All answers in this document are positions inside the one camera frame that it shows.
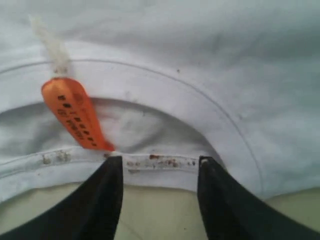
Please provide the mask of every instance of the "fabric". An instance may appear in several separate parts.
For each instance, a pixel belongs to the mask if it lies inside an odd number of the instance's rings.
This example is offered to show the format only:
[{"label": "fabric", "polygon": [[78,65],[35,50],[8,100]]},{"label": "fabric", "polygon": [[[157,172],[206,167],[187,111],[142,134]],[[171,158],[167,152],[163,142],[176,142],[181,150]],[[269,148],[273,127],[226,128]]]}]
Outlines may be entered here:
[{"label": "fabric", "polygon": [[28,14],[64,41],[72,77],[123,154],[125,183],[196,190],[216,152],[260,198],[320,185],[317,1],[1,1],[0,201],[85,180],[84,150],[43,103],[52,75]]}]

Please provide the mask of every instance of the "white fabric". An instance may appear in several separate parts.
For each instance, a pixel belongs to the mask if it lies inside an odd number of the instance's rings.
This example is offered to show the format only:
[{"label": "white fabric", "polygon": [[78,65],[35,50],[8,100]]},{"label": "white fabric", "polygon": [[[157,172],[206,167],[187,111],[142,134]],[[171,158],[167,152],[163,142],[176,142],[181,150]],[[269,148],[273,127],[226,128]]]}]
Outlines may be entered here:
[{"label": "white fabric", "polygon": [[[1,1],[0,201],[82,181],[102,160],[44,106],[52,72],[27,14],[65,40],[128,184],[196,191],[192,161],[215,149],[261,198],[319,186],[319,11],[315,0]],[[150,154],[181,158],[130,164]]]}]

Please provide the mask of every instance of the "beige surface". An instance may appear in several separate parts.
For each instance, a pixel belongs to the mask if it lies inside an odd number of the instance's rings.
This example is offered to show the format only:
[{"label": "beige surface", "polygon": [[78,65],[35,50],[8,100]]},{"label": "beige surface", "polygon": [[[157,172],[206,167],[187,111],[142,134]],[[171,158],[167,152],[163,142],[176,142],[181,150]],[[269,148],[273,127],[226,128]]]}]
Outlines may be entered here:
[{"label": "beige surface", "polygon": [[[69,184],[38,189],[0,205],[0,233],[58,203],[77,188]],[[320,231],[320,189],[285,195],[269,204]],[[206,240],[196,195],[165,188],[126,186],[116,240]]]}]

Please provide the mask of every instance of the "orange tag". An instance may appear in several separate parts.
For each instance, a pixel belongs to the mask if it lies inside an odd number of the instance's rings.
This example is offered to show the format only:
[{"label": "orange tag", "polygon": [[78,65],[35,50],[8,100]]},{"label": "orange tag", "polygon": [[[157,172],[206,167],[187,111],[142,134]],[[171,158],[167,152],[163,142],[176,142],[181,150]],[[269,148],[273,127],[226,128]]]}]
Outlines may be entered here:
[{"label": "orange tag", "polygon": [[79,82],[68,77],[52,78],[41,92],[46,105],[83,148],[115,150],[104,139],[94,106]]}]

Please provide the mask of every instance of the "white t-shirt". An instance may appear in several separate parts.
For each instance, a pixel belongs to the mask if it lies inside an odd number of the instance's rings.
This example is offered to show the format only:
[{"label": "white t-shirt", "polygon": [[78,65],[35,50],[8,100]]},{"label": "white t-shirt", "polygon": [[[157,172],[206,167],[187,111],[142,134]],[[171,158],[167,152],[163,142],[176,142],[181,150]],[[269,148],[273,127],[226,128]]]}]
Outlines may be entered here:
[{"label": "white t-shirt", "polygon": [[320,185],[320,2],[0,2],[0,202],[84,181],[105,159],[44,104],[37,14],[123,155],[124,181],[197,190],[216,155],[260,198]]}]

